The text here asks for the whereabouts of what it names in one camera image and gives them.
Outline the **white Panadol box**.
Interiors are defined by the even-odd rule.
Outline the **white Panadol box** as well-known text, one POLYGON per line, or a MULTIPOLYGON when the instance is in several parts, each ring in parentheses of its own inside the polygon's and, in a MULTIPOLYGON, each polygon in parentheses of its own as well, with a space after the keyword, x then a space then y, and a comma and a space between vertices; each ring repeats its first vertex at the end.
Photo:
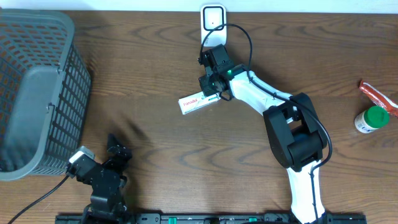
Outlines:
POLYGON ((182 114, 187 114, 198 110, 212 103, 219 101, 221 98, 219 94, 215 93, 210 96, 205 96, 203 92, 199 92, 190 96, 186 96, 178 100, 182 114))

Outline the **red chocolate bar wrapper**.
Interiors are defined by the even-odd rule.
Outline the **red chocolate bar wrapper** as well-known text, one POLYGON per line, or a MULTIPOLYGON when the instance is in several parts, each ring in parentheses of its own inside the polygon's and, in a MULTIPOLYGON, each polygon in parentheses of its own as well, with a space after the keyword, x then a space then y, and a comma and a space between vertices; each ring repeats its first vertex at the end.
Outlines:
POLYGON ((359 83, 359 89, 377 106, 385 109, 390 115, 395 117, 398 116, 397 114, 397 103, 393 102, 389 99, 386 95, 382 94, 372 85, 363 80, 359 83))

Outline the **green lid jar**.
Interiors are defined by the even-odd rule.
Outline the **green lid jar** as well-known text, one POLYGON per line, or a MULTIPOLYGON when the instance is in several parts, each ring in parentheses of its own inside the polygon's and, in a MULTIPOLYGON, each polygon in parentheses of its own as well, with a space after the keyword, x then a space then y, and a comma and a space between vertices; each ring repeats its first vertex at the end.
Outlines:
POLYGON ((354 126, 359 132, 368 134, 387 125, 389 118, 384 108, 372 106, 355 117, 354 126))

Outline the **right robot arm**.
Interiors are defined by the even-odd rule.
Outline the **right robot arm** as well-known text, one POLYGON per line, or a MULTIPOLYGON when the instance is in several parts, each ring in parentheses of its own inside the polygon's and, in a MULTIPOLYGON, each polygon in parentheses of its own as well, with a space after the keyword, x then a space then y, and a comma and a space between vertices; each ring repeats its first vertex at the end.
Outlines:
POLYGON ((295 221, 323 223, 319 169, 329 160, 324 148, 332 145, 308 95, 276 90, 249 67, 235 65, 222 44, 201 50, 198 63, 205 68, 199 79, 205 96, 227 93, 262 114, 271 151, 289 176, 295 221))

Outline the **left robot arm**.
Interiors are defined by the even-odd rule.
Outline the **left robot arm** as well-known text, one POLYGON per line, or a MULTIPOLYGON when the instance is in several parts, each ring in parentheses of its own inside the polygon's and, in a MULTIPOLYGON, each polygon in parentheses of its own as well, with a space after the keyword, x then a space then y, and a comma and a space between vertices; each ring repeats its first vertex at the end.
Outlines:
POLYGON ((96 162, 87 150, 78 151, 77 159, 72 162, 77 181, 93 189, 90 205, 83 212, 81 223, 127 223, 131 217, 121 194, 127 182, 123 171, 132 158, 131 150, 115 135, 109 134, 107 151, 111 156, 102 164, 96 162))

